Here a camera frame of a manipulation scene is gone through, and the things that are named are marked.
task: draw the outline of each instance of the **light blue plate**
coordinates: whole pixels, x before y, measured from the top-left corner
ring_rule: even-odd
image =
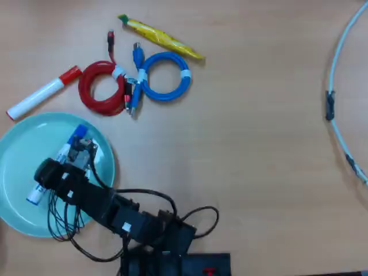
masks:
[[[112,186],[115,162],[111,146],[93,125],[78,116],[67,113],[30,116],[16,124],[0,140],[0,216],[19,232],[51,237],[47,227],[48,192],[38,206],[28,202],[26,197],[36,183],[33,176],[38,166],[48,157],[55,158],[79,124],[88,127],[88,135],[99,145],[101,154],[95,159],[96,170],[100,178]],[[94,177],[90,181],[97,184]],[[63,214],[64,202],[58,201],[57,209]],[[69,207],[69,221],[74,213],[75,208]],[[84,222],[90,220],[85,213],[82,217]]]

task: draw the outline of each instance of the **plug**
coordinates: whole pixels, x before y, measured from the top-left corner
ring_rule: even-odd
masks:
[[[108,32],[108,51],[109,51],[109,53],[113,52],[114,43],[115,43],[114,30],[111,29]]]
[[[140,96],[141,96],[141,84],[136,84],[133,90],[133,97],[131,100],[131,116],[134,117],[136,113],[136,109],[139,105]]]
[[[124,102],[125,102],[125,110],[128,113],[130,113],[131,99],[132,99],[132,85],[127,81],[125,81]]]
[[[142,48],[140,48],[139,42],[135,42],[133,44],[133,61],[136,65],[137,70],[142,67],[144,62],[144,54]]]

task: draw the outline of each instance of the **red marker cap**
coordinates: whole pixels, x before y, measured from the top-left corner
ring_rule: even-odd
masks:
[[[81,69],[79,69],[79,67],[76,65],[66,71],[63,75],[59,76],[59,79],[64,83],[64,85],[67,85],[68,83],[74,81],[81,74]]]

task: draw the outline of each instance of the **black clip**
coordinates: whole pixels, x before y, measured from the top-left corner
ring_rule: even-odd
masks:
[[[326,120],[331,121],[335,118],[335,91],[326,91]]]
[[[357,168],[355,167],[355,161],[353,158],[350,157],[349,154],[345,154],[346,161],[351,166],[352,170],[355,172],[356,175],[358,175]]]

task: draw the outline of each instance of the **red connector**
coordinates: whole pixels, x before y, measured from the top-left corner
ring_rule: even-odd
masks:
[[[214,267],[207,267],[203,269],[203,274],[207,274],[207,276],[214,276],[215,272],[216,272],[216,268]]]
[[[114,51],[114,43],[115,43],[114,31],[110,30],[108,32],[108,44],[109,44],[108,51],[109,51],[109,53],[112,53]]]
[[[124,95],[124,102],[125,102],[126,112],[129,113],[129,104],[131,102],[131,96],[130,95]]]

